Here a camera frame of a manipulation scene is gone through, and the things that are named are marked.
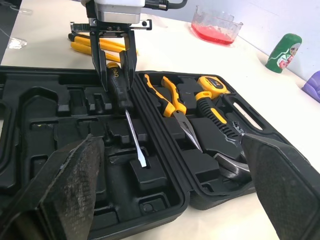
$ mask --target yellow tape measure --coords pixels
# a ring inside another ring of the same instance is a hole
[[[201,85],[203,90],[212,94],[211,99],[215,99],[220,94],[230,93],[227,87],[216,76],[201,76],[197,83]]]

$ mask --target matryoshka doll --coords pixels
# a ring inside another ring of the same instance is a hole
[[[284,35],[273,49],[265,66],[273,72],[282,73],[296,55],[301,43],[302,38],[296,34]]]

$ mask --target table surface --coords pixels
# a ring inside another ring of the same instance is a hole
[[[69,22],[87,23],[86,11],[71,0],[23,0],[11,37],[25,39],[22,49],[7,49],[1,65],[93,69],[92,59],[70,48]],[[300,90],[302,80],[284,70],[264,67],[268,56],[237,37],[231,46],[198,39],[190,23],[142,14],[153,30],[136,30],[137,71],[216,74],[230,83],[271,125],[287,138],[320,172],[318,143],[320,105]],[[188,207],[175,221],[126,240],[277,240],[257,195],[230,200],[206,211]]]

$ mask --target screwdriver tip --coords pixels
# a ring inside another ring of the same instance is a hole
[[[138,152],[138,160],[141,164],[141,167],[145,168],[147,166],[146,158],[141,150],[140,151],[138,150],[137,152]]]

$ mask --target red liquid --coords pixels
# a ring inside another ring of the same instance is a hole
[[[212,26],[200,26],[198,24],[192,23],[191,27],[199,38],[212,43],[230,45],[235,41],[234,39],[232,40],[228,35],[219,32]]]

